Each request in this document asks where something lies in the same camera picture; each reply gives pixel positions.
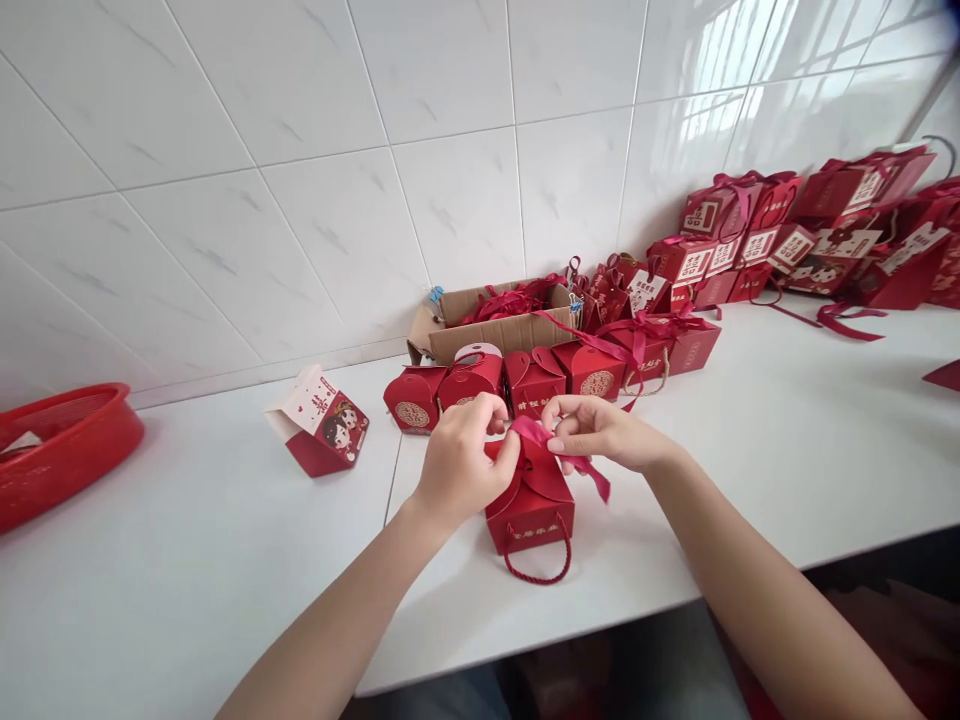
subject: red bag handle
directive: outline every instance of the red bag handle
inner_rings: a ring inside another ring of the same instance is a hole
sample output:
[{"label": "red bag handle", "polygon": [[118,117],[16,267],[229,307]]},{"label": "red bag handle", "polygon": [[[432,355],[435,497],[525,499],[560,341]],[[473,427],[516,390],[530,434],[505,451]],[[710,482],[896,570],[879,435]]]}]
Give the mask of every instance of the red bag handle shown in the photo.
[{"label": "red bag handle", "polygon": [[[555,585],[556,583],[563,580],[566,577],[567,573],[570,571],[570,561],[573,559],[573,548],[570,546],[570,532],[567,530],[567,524],[563,521],[563,518],[560,516],[560,513],[557,513],[557,522],[560,524],[560,531],[563,533],[563,544],[567,547],[567,559],[563,563],[563,570],[558,574],[554,575],[552,578],[537,578],[533,575],[527,575],[517,570],[513,563],[510,562],[510,551],[503,553],[503,559],[507,563],[507,570],[509,570],[513,575],[517,576],[521,580],[526,580],[528,583],[533,583],[534,585]],[[507,532],[510,533],[510,538],[508,544],[513,540],[513,526],[510,523],[507,523]]]}]

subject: wall tile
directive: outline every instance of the wall tile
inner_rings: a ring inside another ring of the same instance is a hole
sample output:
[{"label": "wall tile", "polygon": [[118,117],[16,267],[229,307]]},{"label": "wall tile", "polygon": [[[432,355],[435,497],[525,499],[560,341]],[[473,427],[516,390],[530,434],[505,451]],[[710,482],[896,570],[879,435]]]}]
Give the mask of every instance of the wall tile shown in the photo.
[{"label": "wall tile", "polygon": [[517,127],[527,273],[599,262],[617,246],[630,108]]},{"label": "wall tile", "polygon": [[8,3],[0,48],[120,187],[250,165],[162,2]]},{"label": "wall tile", "polygon": [[[957,118],[960,118],[960,68],[954,69],[946,87],[920,122],[913,139],[920,141],[924,135],[939,135],[956,144],[960,139],[957,137],[960,122]],[[918,188],[932,185],[950,175],[950,152],[947,148],[942,143],[933,142],[930,149],[937,153],[937,159],[920,178]],[[953,172],[960,172],[960,167],[954,167]]]},{"label": "wall tile", "polygon": [[646,0],[510,0],[517,122],[633,103]]},{"label": "wall tile", "polygon": [[0,98],[0,210],[111,189],[2,57]]},{"label": "wall tile", "polygon": [[887,0],[779,0],[754,82],[855,67],[886,4]]},{"label": "wall tile", "polygon": [[351,0],[391,142],[513,122],[503,0]]},{"label": "wall tile", "polygon": [[257,171],[126,195],[264,361],[351,344]]},{"label": "wall tile", "polygon": [[344,322],[362,342],[405,335],[429,281],[390,151],[263,174]]},{"label": "wall tile", "polygon": [[618,249],[642,257],[676,234],[687,194],[723,167],[745,91],[638,105],[633,115]]},{"label": "wall tile", "polygon": [[[0,243],[0,337],[4,363],[33,387],[65,392],[125,382],[160,384],[146,363]],[[10,406],[4,396],[0,404]]]},{"label": "wall tile", "polygon": [[942,57],[932,57],[857,70],[844,97],[845,154],[865,155],[899,140],[942,65]]},{"label": "wall tile", "polygon": [[945,5],[943,0],[891,0],[863,62],[950,52],[957,43],[958,20]]},{"label": "wall tile", "polygon": [[118,193],[0,214],[0,238],[165,383],[260,364]]},{"label": "wall tile", "polygon": [[524,276],[513,128],[398,145],[394,156],[433,283]]},{"label": "wall tile", "polygon": [[344,0],[169,2],[258,164],[386,143]]},{"label": "wall tile", "polygon": [[845,120],[852,70],[750,88],[724,172],[755,169],[806,174],[831,157],[849,157]]},{"label": "wall tile", "polygon": [[651,2],[637,102],[746,85],[775,0]]}]

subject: plastic basket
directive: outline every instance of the plastic basket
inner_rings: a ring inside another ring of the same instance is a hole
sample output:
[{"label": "plastic basket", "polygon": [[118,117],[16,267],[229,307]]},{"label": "plastic basket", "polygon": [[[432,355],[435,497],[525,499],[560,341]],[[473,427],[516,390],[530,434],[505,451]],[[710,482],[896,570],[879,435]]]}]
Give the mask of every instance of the plastic basket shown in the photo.
[{"label": "plastic basket", "polygon": [[43,444],[0,458],[0,535],[56,507],[119,465],[143,439],[130,388],[105,383],[0,415],[0,449],[25,432]]}]

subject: paper gift bag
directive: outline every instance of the paper gift bag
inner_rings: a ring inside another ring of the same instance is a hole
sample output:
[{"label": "paper gift bag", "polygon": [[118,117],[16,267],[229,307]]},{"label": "paper gift bag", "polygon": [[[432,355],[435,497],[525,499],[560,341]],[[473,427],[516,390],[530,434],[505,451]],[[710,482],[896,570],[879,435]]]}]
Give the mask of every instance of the paper gift bag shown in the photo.
[{"label": "paper gift bag", "polygon": [[411,365],[387,385],[383,401],[400,432],[429,435],[437,426],[440,421],[437,392],[447,371],[443,365]]},{"label": "paper gift bag", "polygon": [[505,359],[507,388],[514,417],[540,419],[543,406],[566,392],[567,376],[549,348],[517,350]]},{"label": "paper gift bag", "polygon": [[450,367],[437,397],[441,408],[465,405],[482,392],[503,395],[503,358],[486,352],[468,351]]},{"label": "paper gift bag", "polygon": [[553,354],[568,378],[569,394],[617,399],[626,368],[623,360],[584,345],[579,340],[557,345],[553,348]]},{"label": "paper gift bag", "polygon": [[741,238],[761,190],[752,176],[715,175],[711,187],[687,196],[680,213],[681,233],[721,243]]},{"label": "paper gift bag", "polygon": [[647,260],[658,263],[657,275],[674,287],[683,287],[703,280],[716,248],[716,240],[674,235],[651,245]]},{"label": "paper gift bag", "polygon": [[324,375],[305,367],[293,389],[266,410],[267,421],[310,477],[349,470],[357,461],[369,420]]},{"label": "paper gift bag", "polygon": [[779,227],[767,262],[774,270],[789,275],[817,244],[816,236],[797,223]]}]

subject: cardboard box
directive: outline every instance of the cardboard box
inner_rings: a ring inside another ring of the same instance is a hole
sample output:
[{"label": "cardboard box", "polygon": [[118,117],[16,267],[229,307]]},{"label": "cardboard box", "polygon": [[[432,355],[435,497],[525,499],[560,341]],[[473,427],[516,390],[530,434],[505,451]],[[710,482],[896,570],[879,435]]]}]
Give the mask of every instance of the cardboard box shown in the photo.
[{"label": "cardboard box", "polygon": [[503,395],[503,358],[499,355],[481,353],[456,361],[440,383],[437,399],[441,408],[449,408],[464,405],[482,392]]},{"label": "cardboard box", "polygon": [[[494,285],[493,288],[498,293],[515,290],[521,282],[528,283],[531,280],[503,283]],[[441,295],[440,311],[446,327],[434,320],[429,309],[425,312],[418,309],[413,329],[407,337],[411,363],[419,365],[424,356],[429,356],[440,365],[452,365],[457,350],[473,343],[491,343],[506,356],[514,350],[530,351],[537,346],[552,347],[573,337],[546,318],[533,314],[456,327],[476,311],[480,295],[490,297],[485,288],[458,290]],[[550,306],[550,309],[546,310],[549,315],[564,325],[577,327],[576,318],[570,311],[570,291],[566,287],[557,285],[551,289]]]},{"label": "cardboard box", "polygon": [[817,244],[812,232],[796,223],[785,223],[777,230],[773,250],[767,262],[775,270],[789,275]]},{"label": "cardboard box", "polygon": [[447,376],[443,365],[405,367],[383,393],[383,401],[400,432],[429,435],[440,421],[437,391]]},{"label": "cardboard box", "polygon": [[293,389],[266,410],[267,422],[310,477],[349,470],[357,461],[369,420],[326,378],[305,367]]},{"label": "cardboard box", "polygon": [[[484,447],[496,460],[502,441]],[[556,456],[525,437],[510,486],[487,506],[487,527],[498,555],[573,537],[574,501]]]},{"label": "cardboard box", "polygon": [[556,395],[563,395],[567,376],[550,348],[537,347],[530,352],[515,350],[504,360],[509,405],[514,417],[527,415],[540,419],[543,406]]},{"label": "cardboard box", "polygon": [[553,354],[568,378],[567,393],[617,399],[626,369],[622,360],[581,345],[579,340],[555,346]]},{"label": "cardboard box", "polygon": [[683,287],[703,280],[716,248],[716,240],[687,240],[677,235],[657,240],[647,250],[647,259],[653,263],[659,258],[657,275],[674,287]]},{"label": "cardboard box", "polygon": [[766,287],[770,275],[773,273],[773,266],[764,263],[763,265],[754,265],[744,268],[737,274],[737,279],[730,289],[730,296],[727,302],[743,302],[744,300],[756,300]]}]

